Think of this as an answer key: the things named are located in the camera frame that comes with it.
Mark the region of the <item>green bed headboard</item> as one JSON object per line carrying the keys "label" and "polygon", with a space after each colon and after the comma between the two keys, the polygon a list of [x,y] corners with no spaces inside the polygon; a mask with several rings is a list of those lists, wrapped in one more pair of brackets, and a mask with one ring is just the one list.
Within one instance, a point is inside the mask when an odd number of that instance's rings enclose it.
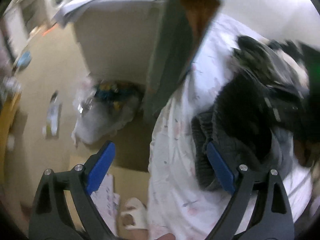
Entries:
{"label": "green bed headboard", "polygon": [[149,63],[144,114],[157,116],[185,79],[224,0],[163,0]]}

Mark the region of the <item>white cabinet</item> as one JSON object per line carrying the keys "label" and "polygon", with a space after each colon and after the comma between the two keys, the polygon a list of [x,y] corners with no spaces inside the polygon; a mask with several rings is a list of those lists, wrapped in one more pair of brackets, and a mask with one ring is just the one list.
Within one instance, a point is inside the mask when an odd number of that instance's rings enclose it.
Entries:
{"label": "white cabinet", "polygon": [[161,8],[157,0],[95,0],[74,22],[91,76],[146,83]]}

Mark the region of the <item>plastic bottle on floor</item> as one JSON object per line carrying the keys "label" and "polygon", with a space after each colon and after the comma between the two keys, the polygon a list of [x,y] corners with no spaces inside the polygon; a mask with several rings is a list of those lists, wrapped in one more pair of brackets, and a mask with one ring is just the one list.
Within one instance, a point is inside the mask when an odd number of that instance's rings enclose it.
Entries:
{"label": "plastic bottle on floor", "polygon": [[56,90],[50,98],[46,115],[46,124],[42,130],[45,138],[55,138],[58,136],[60,112],[61,102],[59,99],[59,92]]}

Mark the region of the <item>dark grey pants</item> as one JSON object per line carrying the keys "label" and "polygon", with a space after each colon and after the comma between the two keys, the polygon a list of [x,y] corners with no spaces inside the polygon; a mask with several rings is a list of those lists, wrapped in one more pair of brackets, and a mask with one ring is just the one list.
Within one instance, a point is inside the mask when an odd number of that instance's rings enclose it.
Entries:
{"label": "dark grey pants", "polygon": [[220,90],[208,110],[193,117],[195,173],[202,190],[222,187],[209,162],[209,143],[236,164],[256,171],[274,167],[283,179],[291,173],[293,135],[272,121],[267,94],[268,88],[256,77],[242,72]]}

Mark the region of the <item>white floral bed sheet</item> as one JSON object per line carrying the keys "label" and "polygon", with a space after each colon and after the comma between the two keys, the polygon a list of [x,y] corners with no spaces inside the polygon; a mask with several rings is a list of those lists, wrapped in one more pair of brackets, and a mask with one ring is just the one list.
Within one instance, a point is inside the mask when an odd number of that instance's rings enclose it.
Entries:
{"label": "white floral bed sheet", "polygon": [[[215,191],[199,187],[191,121],[213,105],[220,90],[237,74],[246,72],[233,55],[241,35],[265,45],[272,42],[264,41],[259,34],[228,16],[219,16],[210,26],[185,80],[157,118],[149,162],[150,239],[167,234],[176,239],[207,239],[231,200],[231,194],[222,187]],[[293,169],[281,179],[289,199],[296,237],[297,220],[310,202],[312,180],[310,170],[300,165],[295,155],[295,142],[305,140],[291,133]],[[238,233],[246,230],[256,200],[257,193],[253,193]]]}

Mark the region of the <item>pile of dark clothes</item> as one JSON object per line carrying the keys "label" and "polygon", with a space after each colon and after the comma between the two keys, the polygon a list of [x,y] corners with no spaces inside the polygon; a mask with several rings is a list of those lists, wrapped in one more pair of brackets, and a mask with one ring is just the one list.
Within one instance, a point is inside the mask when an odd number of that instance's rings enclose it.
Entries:
{"label": "pile of dark clothes", "polygon": [[234,57],[258,83],[277,126],[300,140],[319,142],[319,50],[292,41],[265,45],[241,35]]}

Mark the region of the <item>paper sheet on floor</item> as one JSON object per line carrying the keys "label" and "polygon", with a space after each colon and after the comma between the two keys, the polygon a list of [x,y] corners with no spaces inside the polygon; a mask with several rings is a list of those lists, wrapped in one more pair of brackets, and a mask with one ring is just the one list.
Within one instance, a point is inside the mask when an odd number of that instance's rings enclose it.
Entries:
{"label": "paper sheet on floor", "polygon": [[97,191],[92,192],[90,197],[105,224],[117,236],[117,214],[120,195],[114,192],[114,176],[107,174]]}

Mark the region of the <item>white slipper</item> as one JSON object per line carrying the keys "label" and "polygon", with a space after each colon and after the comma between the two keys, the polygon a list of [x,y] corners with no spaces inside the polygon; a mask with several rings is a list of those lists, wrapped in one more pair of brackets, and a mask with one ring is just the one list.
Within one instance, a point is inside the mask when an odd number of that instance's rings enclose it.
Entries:
{"label": "white slipper", "polygon": [[120,218],[126,230],[148,230],[147,209],[136,197],[130,198],[125,203],[125,210]]}

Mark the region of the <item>clear plastic bag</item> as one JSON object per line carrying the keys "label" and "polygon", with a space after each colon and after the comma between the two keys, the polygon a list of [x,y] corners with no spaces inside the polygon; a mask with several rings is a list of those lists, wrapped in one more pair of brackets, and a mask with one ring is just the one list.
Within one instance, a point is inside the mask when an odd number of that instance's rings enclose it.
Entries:
{"label": "clear plastic bag", "polygon": [[106,135],[115,135],[134,119],[143,98],[144,87],[138,83],[86,77],[80,82],[73,101],[74,145],[92,145]]}

